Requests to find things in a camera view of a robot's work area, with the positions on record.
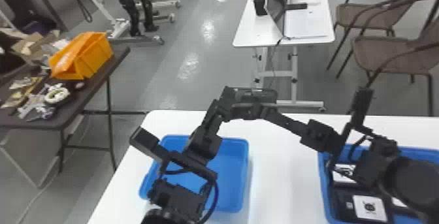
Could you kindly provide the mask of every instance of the laptop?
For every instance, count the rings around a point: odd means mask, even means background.
[[[307,9],[285,10],[284,0],[265,0],[265,10],[288,38],[302,39],[326,36],[321,23],[321,5],[308,5]]]

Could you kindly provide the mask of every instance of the brown chair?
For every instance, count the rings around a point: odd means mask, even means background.
[[[336,23],[334,24],[334,30],[338,25],[345,28],[344,36],[340,41],[333,57],[331,58],[327,70],[331,68],[337,57],[342,45],[346,41],[352,28],[364,28],[365,22],[371,15],[375,15],[379,12],[385,12],[375,17],[368,25],[367,29],[381,29],[384,30],[387,36],[395,36],[393,26],[402,18],[407,10],[413,3],[408,3],[404,6],[395,8],[394,10],[388,10],[395,3],[401,0],[386,0],[374,5],[353,4],[346,0],[344,4],[338,5],[336,10]]]
[[[423,75],[427,77],[428,113],[433,116],[433,88],[430,70],[439,64],[439,17],[424,29],[415,40],[396,37],[358,36],[352,42],[353,54],[358,65],[366,71],[370,87],[382,72]]]

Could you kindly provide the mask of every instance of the blue plastic tray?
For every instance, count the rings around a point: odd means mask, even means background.
[[[181,152],[186,145],[188,136],[168,135],[163,138],[160,145],[168,150]],[[217,156],[211,160],[207,167],[218,173],[219,197],[215,211],[238,212],[242,208],[248,169],[248,142],[239,138],[223,138]],[[168,170],[177,170],[180,167],[170,163]],[[154,161],[150,171],[145,175],[139,190],[142,199],[148,199],[147,193],[154,180],[157,179],[159,164]],[[179,184],[198,193],[206,182],[193,173],[166,175],[168,182]],[[209,209],[213,201],[214,191],[210,193],[206,203]]]
[[[339,162],[348,163],[348,154],[350,149],[351,149],[350,145],[346,145],[344,147],[343,152],[340,155]],[[360,157],[361,150],[364,149],[367,148],[358,147],[355,149],[353,153],[354,160],[357,160]],[[411,159],[426,160],[439,164],[439,151],[437,150],[405,148],[405,147],[400,147],[400,150],[402,156],[409,157]],[[325,164],[328,160],[329,160],[329,154],[319,153],[320,186],[321,186],[321,193],[323,195],[323,204],[325,206],[326,219],[331,224],[351,224],[348,222],[340,221],[339,219],[335,218],[335,210],[333,210],[333,206],[331,205],[331,200],[330,200],[330,194],[328,193],[330,178],[325,170]],[[422,224],[422,222],[419,219],[408,217],[408,216],[402,216],[399,214],[393,215],[393,221],[395,224]]]

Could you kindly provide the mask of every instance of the laptop screen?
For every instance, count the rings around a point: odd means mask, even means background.
[[[284,0],[265,0],[265,10],[267,14],[273,19],[278,26],[280,33],[284,34],[284,15],[285,2]]]

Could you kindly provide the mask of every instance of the cardboard box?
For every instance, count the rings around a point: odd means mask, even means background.
[[[20,56],[26,63],[33,65],[32,60],[40,59],[44,54],[50,54],[41,49],[42,45],[50,44],[52,42],[57,41],[59,38],[59,31],[54,30],[51,31],[47,36],[43,37],[40,33],[34,33],[27,38],[17,42],[12,49],[14,53]],[[27,51],[30,51],[30,54],[24,54],[24,48],[27,47]]]

